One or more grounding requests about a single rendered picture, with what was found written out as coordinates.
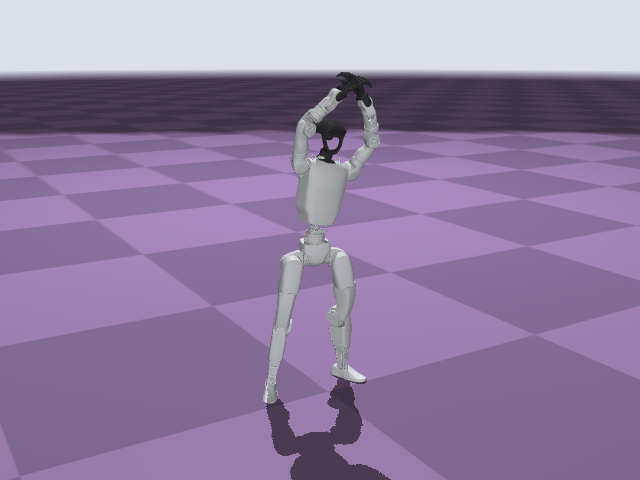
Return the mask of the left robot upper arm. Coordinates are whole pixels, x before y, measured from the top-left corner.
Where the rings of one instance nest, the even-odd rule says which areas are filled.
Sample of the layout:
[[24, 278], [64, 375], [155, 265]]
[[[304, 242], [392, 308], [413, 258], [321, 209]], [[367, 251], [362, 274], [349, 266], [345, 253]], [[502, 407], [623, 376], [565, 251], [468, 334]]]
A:
[[375, 133], [365, 132], [363, 135], [365, 145], [360, 147], [352, 156], [349, 161], [345, 161], [344, 164], [348, 171], [348, 177], [346, 183], [355, 180], [361, 172], [362, 167], [366, 161], [370, 158], [374, 150], [380, 145], [380, 137]]

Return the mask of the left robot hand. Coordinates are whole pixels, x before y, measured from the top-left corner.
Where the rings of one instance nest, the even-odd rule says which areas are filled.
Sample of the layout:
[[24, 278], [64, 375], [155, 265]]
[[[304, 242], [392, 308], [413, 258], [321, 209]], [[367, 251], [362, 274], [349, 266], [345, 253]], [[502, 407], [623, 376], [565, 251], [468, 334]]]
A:
[[[349, 79], [354, 80], [357, 83], [359, 83], [358, 78], [354, 74], [347, 73], [347, 72], [341, 72], [336, 77], [339, 77], [339, 76], [345, 77], [347, 80], [349, 80]], [[346, 81], [346, 80], [340, 80], [341, 83], [344, 83], [344, 81]], [[368, 93], [364, 92], [363, 86], [359, 86], [357, 89], [355, 89], [353, 91], [357, 95], [357, 97], [356, 97], [357, 102], [358, 102], [358, 100], [362, 100], [366, 107], [370, 107], [371, 106], [372, 102], [371, 102], [371, 100], [370, 100], [370, 98], [368, 96]]]

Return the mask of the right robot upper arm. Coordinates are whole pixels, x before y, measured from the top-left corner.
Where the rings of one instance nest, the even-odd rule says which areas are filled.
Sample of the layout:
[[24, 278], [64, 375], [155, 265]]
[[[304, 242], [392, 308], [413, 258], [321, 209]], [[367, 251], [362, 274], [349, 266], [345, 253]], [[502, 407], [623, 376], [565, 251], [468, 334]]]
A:
[[302, 118], [298, 122], [290, 162], [294, 171], [301, 179], [310, 167], [306, 159], [309, 145], [307, 137], [312, 137], [315, 132], [316, 125], [309, 118]]

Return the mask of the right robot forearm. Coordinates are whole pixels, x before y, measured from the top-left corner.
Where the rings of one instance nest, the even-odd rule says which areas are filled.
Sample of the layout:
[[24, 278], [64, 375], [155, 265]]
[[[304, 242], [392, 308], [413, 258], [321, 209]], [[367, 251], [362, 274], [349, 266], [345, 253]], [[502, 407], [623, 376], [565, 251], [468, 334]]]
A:
[[[302, 118], [309, 118], [312, 122], [320, 123], [322, 119], [333, 111], [341, 101], [336, 101], [336, 95], [341, 90], [333, 88], [329, 94], [314, 108], [307, 111]], [[301, 118], [301, 119], [302, 119]]]

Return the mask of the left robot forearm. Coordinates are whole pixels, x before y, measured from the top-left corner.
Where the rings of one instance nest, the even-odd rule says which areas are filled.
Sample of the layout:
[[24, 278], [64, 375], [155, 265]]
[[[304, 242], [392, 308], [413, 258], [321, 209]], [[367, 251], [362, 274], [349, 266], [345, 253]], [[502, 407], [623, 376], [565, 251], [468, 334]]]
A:
[[[375, 133], [379, 130], [379, 123], [377, 122], [376, 110], [373, 107], [373, 100], [371, 100], [371, 106], [366, 107], [362, 100], [358, 100], [358, 106], [361, 109], [364, 121], [364, 133]], [[363, 134], [364, 135], [364, 134]]]

